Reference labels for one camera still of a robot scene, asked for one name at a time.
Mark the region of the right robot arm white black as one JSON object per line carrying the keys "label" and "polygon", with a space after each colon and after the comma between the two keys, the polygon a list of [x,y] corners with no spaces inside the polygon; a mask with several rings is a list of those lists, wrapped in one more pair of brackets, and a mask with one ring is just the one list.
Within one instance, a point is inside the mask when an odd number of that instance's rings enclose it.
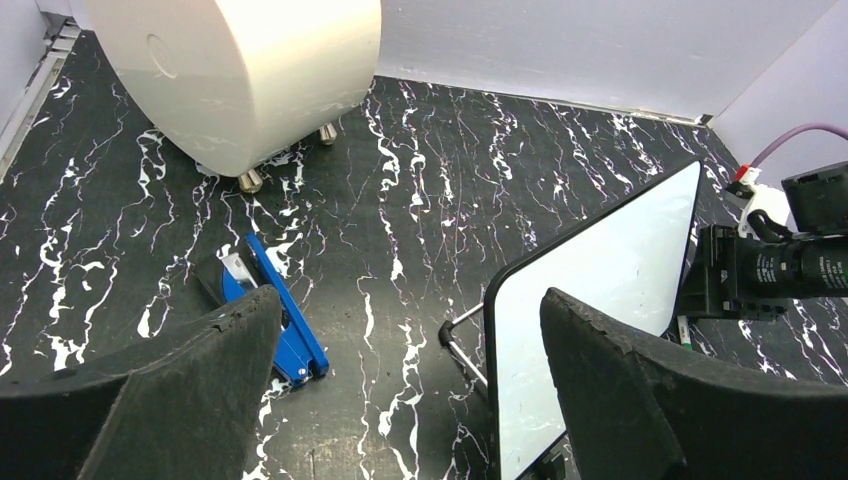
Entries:
{"label": "right robot arm white black", "polygon": [[675,313],[691,320],[773,321],[790,301],[847,295],[847,165],[786,178],[781,195],[798,229],[755,202],[736,226],[700,229]]}

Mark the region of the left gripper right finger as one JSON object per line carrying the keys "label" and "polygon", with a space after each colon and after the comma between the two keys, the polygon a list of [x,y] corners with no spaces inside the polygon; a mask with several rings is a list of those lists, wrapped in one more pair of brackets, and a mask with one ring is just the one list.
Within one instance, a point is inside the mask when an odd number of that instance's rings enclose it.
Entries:
{"label": "left gripper right finger", "polygon": [[843,479],[847,390],[711,358],[551,288],[540,326],[584,479]]}

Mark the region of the small white whiteboard black frame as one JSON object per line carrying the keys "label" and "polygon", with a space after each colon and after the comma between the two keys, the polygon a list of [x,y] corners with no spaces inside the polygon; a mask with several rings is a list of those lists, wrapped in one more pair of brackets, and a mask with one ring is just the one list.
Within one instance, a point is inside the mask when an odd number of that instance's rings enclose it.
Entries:
{"label": "small white whiteboard black frame", "polygon": [[517,479],[565,434],[540,323],[559,289],[654,336],[672,322],[703,163],[672,168],[500,269],[482,314],[491,479]]}

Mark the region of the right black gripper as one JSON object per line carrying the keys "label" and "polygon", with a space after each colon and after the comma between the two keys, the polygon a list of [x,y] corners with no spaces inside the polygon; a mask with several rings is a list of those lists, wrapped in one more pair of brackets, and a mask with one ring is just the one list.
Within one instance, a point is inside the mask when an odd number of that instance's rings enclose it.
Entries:
{"label": "right black gripper", "polygon": [[728,226],[699,229],[692,263],[678,289],[675,314],[690,320],[775,321],[786,314],[786,299],[766,298],[743,278],[751,270],[743,256],[756,242]]}

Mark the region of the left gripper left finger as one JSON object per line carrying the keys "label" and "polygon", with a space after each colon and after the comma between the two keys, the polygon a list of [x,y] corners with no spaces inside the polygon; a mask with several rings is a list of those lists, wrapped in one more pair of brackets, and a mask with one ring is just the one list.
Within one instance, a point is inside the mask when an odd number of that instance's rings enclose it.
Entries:
{"label": "left gripper left finger", "polygon": [[1,387],[5,479],[238,479],[281,333],[270,286],[154,338]]}

